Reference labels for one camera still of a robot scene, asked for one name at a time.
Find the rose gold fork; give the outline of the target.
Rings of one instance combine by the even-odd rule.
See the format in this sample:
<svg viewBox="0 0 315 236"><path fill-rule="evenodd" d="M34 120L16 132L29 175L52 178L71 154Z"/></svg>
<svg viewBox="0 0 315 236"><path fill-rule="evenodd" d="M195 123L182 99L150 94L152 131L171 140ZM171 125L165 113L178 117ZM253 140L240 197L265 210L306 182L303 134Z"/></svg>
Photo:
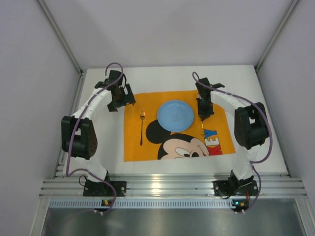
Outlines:
<svg viewBox="0 0 315 236"><path fill-rule="evenodd" d="M143 145L143 121L145 119L145 110L140 111L140 119L141 119L140 145Z"/></svg>

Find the blue plate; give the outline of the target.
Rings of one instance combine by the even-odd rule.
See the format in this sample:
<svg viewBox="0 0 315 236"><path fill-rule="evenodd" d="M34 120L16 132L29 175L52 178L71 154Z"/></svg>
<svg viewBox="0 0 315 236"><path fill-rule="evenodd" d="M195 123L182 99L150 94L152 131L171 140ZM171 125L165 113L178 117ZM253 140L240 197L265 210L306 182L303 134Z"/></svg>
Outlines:
<svg viewBox="0 0 315 236"><path fill-rule="evenodd" d="M157 112L157 121L167 131L182 132L192 125L194 113L187 103L172 100L160 106Z"/></svg>

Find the orange Mickey Mouse placemat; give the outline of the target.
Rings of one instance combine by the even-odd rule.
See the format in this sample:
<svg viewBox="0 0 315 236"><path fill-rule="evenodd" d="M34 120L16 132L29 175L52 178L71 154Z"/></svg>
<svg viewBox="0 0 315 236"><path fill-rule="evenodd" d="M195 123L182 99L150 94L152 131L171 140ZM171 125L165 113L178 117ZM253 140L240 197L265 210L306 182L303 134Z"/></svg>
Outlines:
<svg viewBox="0 0 315 236"><path fill-rule="evenodd" d="M201 120L197 113L197 95L198 92L195 90L135 95L136 103L125 108L124 161L153 161L234 154L235 147L226 113L220 106L215 105L215 114L204 121L205 138L202 137ZM157 121L160 106L172 100L183 101L193 110L194 121L185 131L167 131ZM140 145L141 110L145 110L143 145Z"/></svg>

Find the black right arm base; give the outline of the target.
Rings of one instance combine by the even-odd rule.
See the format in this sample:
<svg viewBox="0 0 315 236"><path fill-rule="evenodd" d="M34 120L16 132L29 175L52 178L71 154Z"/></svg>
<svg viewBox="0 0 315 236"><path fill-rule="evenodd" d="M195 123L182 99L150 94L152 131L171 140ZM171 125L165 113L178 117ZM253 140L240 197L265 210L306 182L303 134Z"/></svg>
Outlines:
<svg viewBox="0 0 315 236"><path fill-rule="evenodd" d="M256 196L258 194L257 182L253 174L248 178L237 178L233 171L226 180L213 182L215 196L228 199L232 196Z"/></svg>

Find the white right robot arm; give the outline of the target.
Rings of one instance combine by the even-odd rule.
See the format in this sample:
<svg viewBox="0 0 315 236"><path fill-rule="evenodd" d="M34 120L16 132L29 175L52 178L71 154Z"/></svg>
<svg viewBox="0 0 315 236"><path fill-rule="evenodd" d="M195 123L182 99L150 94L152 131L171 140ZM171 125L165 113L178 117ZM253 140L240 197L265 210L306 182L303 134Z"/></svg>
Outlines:
<svg viewBox="0 0 315 236"><path fill-rule="evenodd" d="M195 72L192 76L198 90L196 100L201 121L215 114L215 105L234 117L234 137L239 149L231 177L238 181L250 179L253 175L252 165L266 160L266 158L256 160L260 146L271 133L264 105L224 91L224 85L220 83L212 85L207 78L200 79Z"/></svg>

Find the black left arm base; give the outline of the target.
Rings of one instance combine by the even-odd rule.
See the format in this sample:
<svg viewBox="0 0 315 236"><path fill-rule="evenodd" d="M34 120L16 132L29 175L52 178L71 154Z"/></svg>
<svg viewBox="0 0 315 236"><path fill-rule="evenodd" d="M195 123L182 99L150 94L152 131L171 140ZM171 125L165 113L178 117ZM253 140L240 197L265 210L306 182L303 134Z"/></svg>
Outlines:
<svg viewBox="0 0 315 236"><path fill-rule="evenodd" d="M117 197L125 196L127 189L126 181L110 180L109 175L105 177L105 181L113 186ZM103 182L92 182L84 175L79 177L78 182L84 187L83 196L85 197L114 197L114 191L112 188Z"/></svg>

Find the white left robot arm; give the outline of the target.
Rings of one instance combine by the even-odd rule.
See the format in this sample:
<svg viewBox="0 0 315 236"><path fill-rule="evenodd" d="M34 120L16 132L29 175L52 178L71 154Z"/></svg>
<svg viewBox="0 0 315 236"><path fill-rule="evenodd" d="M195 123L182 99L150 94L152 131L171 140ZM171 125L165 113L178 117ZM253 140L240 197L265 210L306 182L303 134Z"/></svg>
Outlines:
<svg viewBox="0 0 315 236"><path fill-rule="evenodd" d="M108 171L97 159L93 159L98 142L92 118L105 107L116 112L122 106L134 105L136 99L123 71L105 72L106 79L98 82L92 95L80 110L62 119L62 149L72 158L82 160L82 167L66 171L69 177L76 172L85 171L93 183L109 183ZM140 112L141 133L136 133L137 119L133 111L125 110L124 116L124 160L150 161L176 158L193 158L209 155L209 150L201 139L183 133L194 120L191 107L185 102L169 101L173 104L168 113L171 116L187 118L188 121L176 128L169 128L159 118L145 122L145 111Z"/></svg>

